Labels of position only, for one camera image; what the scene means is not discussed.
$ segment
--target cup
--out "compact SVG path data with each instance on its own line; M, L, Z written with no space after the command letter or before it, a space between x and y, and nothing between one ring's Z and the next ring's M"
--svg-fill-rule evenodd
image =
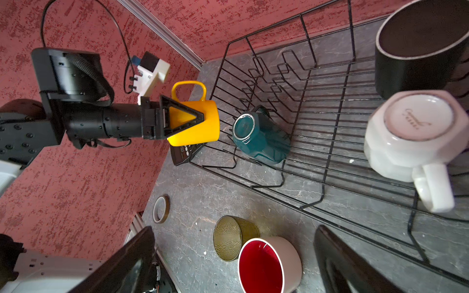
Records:
M416 0L389 16L375 43L375 86L399 91L444 88L469 39L469 1Z
M241 249L238 277L244 293L291 293L301 282L301 260L285 238L253 238Z
M268 165L280 163L290 152L290 137L271 120L263 106L236 119L233 142L245 154Z
M450 93L403 91L370 116L364 152L376 172L413 182L424 206L439 213L454 207L446 164L468 140L468 115Z
M172 146L184 146L198 143L208 143L218 140L220 136L220 120L218 117L218 108L215 101L207 101L207 88L205 85L198 81L182 81L175 83L171 90L171 98L179 102L176 96L176 88L182 84L198 84L204 90L202 97L199 101L180 102L181 104L197 110L204 114L204 121L181 131L173 136L168 137L168 141ZM169 119L171 128L176 128L193 119L195 116L181 111L176 108L169 108Z
M213 246L222 260L230 262L238 258L243 244L255 237L259 237L255 224L243 218L223 216L213 230Z

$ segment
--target metal wire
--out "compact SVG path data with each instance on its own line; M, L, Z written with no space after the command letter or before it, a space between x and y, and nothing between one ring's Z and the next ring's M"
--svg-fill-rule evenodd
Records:
M310 37L305 17L309 13L320 13L322 8L340 1L345 3L348 8L348 27ZM216 157L218 153L224 154L231 159L221 165L202 165L197 163L196 156L190 163L302 215L469 287L469 280L431 264L425 250L413 236L414 222L419 216L448 223L458 223L459 225L469 225L469 220L467 218L450 218L432 214L418 208L419 199L414 186L389 180L371 172L371 169L366 165L367 161L363 154L363 136L343 132L361 131L364 134L366 120L360 120L360 117L367 118L379 105L378 103L383 100L374 91L374 81L351 81L352 77L360 76L370 76L370 80L374 80L374 68L368 66L366 69L352 70L355 66L366 64L374 66L374 57L357 58L356 50L359 48L355 44L354 29L382 19L379 18L354 26L350 0L332 0L230 42L225 50L215 80L215 86L210 95L210 99L214 98L217 102L220 102L218 103L220 122L222 122L222 125L226 125L229 130L224 129L222 132L226 136L224 135L216 143L206 144L205 148L207 148L207 151L209 150L210 157ZM305 39L256 52L252 43L256 34L277 28L294 20L301 23ZM322 64L320 54L314 52L315 43L313 40L347 31L350 36L350 60ZM246 64L237 64L234 59L227 60L230 46L242 42L247 44L247 48L252 53L253 66L247 69ZM304 62L305 58L300 59L297 52L291 49L302 43L309 50L305 58L312 66L308 66ZM266 54L276 54L281 58L280 63L276 64L268 61L271 59ZM333 73L319 73L320 70L326 68L332 70ZM326 82L328 79L337 80L339 78L342 78L340 84ZM340 93L334 94L334 90L340 91ZM360 94L347 94L348 90L359 90ZM364 102L366 105L371 103L370 105L373 107L364 107ZM258 104L268 107L272 118L278 119L289 129L292 150L290 155L282 162L281 167L269 166L244 155L234 146L231 140L230 132L236 117L244 111L253 109ZM305 133L306 131L311 131L314 134L308 135ZM322 133L326 133L328 136L323 137ZM325 143L321 149L317 148L320 142ZM347 152L340 154L340 150L347 150ZM342 165L338 165L338 162L343 163L349 160L359 163L359 166L354 168L364 173L356 172L355 169L342 168ZM246 174L237 172L240 165L242 165L241 162L242 164L255 165L256 170L262 168L270 170L271 173L279 174L279 177L273 184L265 184L267 179L272 180L272 178L266 178L262 180L262 183L256 182L257 179L254 181L252 178L248 178ZM261 175L261 173L256 174L255 178L262 177ZM469 175L469 172L454 174L452 178L466 175ZM288 184L292 178L317 184L320 188L320 196L312 202L305 202L289 195L282 187ZM372 187L374 191L383 192L383 195L376 194L376 192L373 194L365 193L363 189L345 186L341 183L342 181L347 181L362 188ZM400 239L379 231L368 226L366 222L361 223L356 218L349 218L327 211L321 206L321 203L328 198L331 189L344 192L350 196L358 196L389 205L391 209L396 209L396 211L406 211L408 218L403 220L407 229L403 227L401 235L406 235L407 239ZM468 196L456 195L455 197L465 198ZM408 249L404 252L396 247Z

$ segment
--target textured red wallpaper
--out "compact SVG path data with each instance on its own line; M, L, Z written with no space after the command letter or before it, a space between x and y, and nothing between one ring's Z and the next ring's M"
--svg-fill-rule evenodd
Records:
M353 20L393 12L411 0L351 0ZM220 58L229 41L301 13L328 0L140 0L175 35L203 60ZM308 14L304 19L308 33L327 30L348 23L347 1L340 0L326 9ZM259 48L304 36L299 20L280 29L253 37ZM247 44L230 54L248 50Z
M198 71L116 0L104 0L124 31L130 54L150 51L172 65L155 89L170 95L179 80ZM30 59L40 47L39 24L47 0L0 1L0 105L17 98L40 100ZM117 103L136 103L122 89L124 47L107 13L92 0L58 0L49 9L47 44L98 52ZM191 88L178 96L189 98ZM143 210L168 143L135 139L118 150L62 145L44 149L0 198L0 233L26 248L52 255L107 259L122 244L135 212Z

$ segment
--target black wire dish rack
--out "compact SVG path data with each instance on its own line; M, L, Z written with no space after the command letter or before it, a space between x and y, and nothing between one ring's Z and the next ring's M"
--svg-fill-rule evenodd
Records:
M334 5L344 8L347 25L310 36L307 18L327 15ZM219 107L221 136L205 144L210 152L192 157L190 163L469 287L463 277L469 268L457 265L469 261L469 255L439 258L435 251L441 243L431 241L435 231L445 231L445 241L454 249L469 250L464 246L469 239L460 239L469 228L468 196L464 195L467 165L450 166L456 208L440 215L419 204L412 184L383 178L366 161L366 123L384 100L374 88L374 41L385 17L353 23L352 7L350 0L332 0L230 42L210 95ZM263 51L253 48L295 22L303 29L302 39ZM230 50L244 46L249 54L227 58ZM467 70L467 64L469 59L459 67ZM467 84L468 75L462 73L448 83L448 90L461 98L463 106L468 106L463 98L469 91L456 82ZM291 152L275 166L248 157L231 140L234 120L256 105L267 107L274 121L290 133ZM209 154L214 151L226 156L223 164L212 160L215 156Z

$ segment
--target roll of tape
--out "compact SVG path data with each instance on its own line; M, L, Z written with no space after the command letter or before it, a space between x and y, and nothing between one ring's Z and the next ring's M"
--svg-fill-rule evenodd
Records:
M163 210L163 216L161 218L158 217L158 208L164 206L165 209ZM166 221L166 218L168 218L169 214L169 197L168 195L162 195L158 197L158 199L155 202L155 205L153 206L153 221L155 221L156 224L162 224L164 221Z

